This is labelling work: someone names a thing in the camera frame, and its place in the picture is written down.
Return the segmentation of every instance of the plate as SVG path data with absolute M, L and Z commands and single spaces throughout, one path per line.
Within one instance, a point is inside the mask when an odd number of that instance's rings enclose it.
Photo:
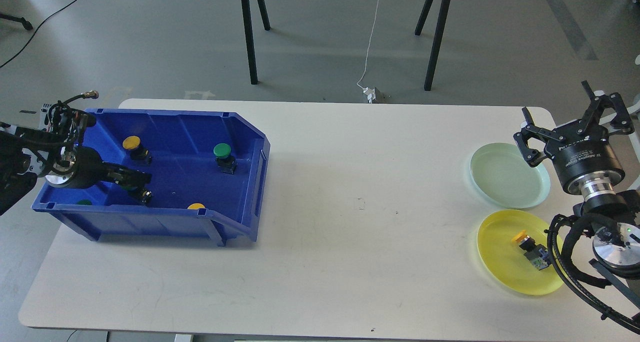
M 531 168 L 515 145 L 491 143 L 471 157 L 471 179 L 480 193 L 508 209 L 534 207 L 549 195 L 551 181 L 540 164 Z
M 514 291 L 541 296 L 554 292 L 563 284 L 553 266 L 537 270 L 524 257 L 524 251 L 512 242 L 522 230 L 535 239 L 536 244 L 547 246 L 544 232 L 549 224 L 522 210 L 500 210 L 487 217 L 480 225 L 477 246 L 487 270 L 499 282 Z M 562 240 L 558 237 L 558 247 Z

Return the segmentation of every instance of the light green plate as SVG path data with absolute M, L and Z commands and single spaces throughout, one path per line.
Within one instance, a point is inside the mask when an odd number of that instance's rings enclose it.
M 480 193 L 508 209 L 534 207 L 549 195 L 547 169 L 542 164 L 531 168 L 512 144 L 481 147 L 471 157 L 470 171 Z

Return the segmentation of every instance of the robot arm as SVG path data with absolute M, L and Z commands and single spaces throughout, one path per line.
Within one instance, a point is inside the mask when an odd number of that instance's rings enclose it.
M 102 160 L 93 148 L 83 146 L 87 128 L 96 119 L 72 109 L 80 98 L 98 98 L 98 92 L 58 101 L 46 111 L 40 130 L 0 122 L 0 215 L 32 190 L 39 177 L 54 187 L 89 188 L 103 181 L 120 185 L 146 205 L 153 194 L 145 188 L 151 175 Z
M 640 279 L 640 228 L 636 225 L 640 194 L 634 190 L 614 192 L 613 187 L 622 181 L 625 172 L 609 144 L 610 135 L 631 134 L 634 126 L 618 93 L 595 96 L 586 81 L 582 85 L 590 105 L 581 119 L 547 130 L 537 127 L 529 111 L 523 108 L 525 123 L 513 138 L 526 163 L 535 167 L 542 160 L 551 159 L 562 189 L 584 199 L 573 207 L 573 215 L 554 217 L 547 230 L 549 257 L 558 276 L 575 294 L 599 310 L 602 319 L 609 317 L 640 333 L 640 313 L 626 317 L 581 284 L 599 288 L 613 285 L 640 308 L 640 296 L 618 279 Z M 608 128 L 600 125 L 606 109 L 615 111 Z M 542 152 L 529 147 L 531 138 L 544 143 Z M 560 250 L 557 235 L 563 226 L 570 231 Z M 574 246 L 583 236 L 592 239 L 595 258 L 589 263 L 603 278 L 580 271 L 572 261 Z

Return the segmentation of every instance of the blue plastic bin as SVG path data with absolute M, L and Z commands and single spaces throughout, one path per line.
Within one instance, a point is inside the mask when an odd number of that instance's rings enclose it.
M 97 123 L 88 128 L 85 146 L 106 162 L 151 173 L 147 206 L 121 187 L 99 182 L 88 189 L 45 185 L 32 208 L 48 212 L 69 228 L 97 241 L 103 234 L 258 238 L 258 222 L 269 159 L 269 141 L 233 112 L 89 109 Z M 131 160 L 122 141 L 140 137 L 153 160 Z M 213 154 L 217 143 L 231 145 L 237 161 L 233 175 L 222 173 Z M 89 200 L 92 205 L 78 205 Z M 201 203 L 205 209 L 187 209 Z

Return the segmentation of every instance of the yellow plate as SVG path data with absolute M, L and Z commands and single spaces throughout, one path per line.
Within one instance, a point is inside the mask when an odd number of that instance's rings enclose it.
M 553 266 L 538 271 L 524 257 L 524 251 L 512 242 L 515 235 L 526 230 L 536 244 L 547 246 L 544 230 L 548 227 L 547 222 L 522 210 L 506 209 L 491 214 L 480 225 L 477 236 L 478 253 L 484 266 L 514 291 L 533 296 L 554 292 L 563 282 Z M 560 238 L 558 247 L 562 248 Z

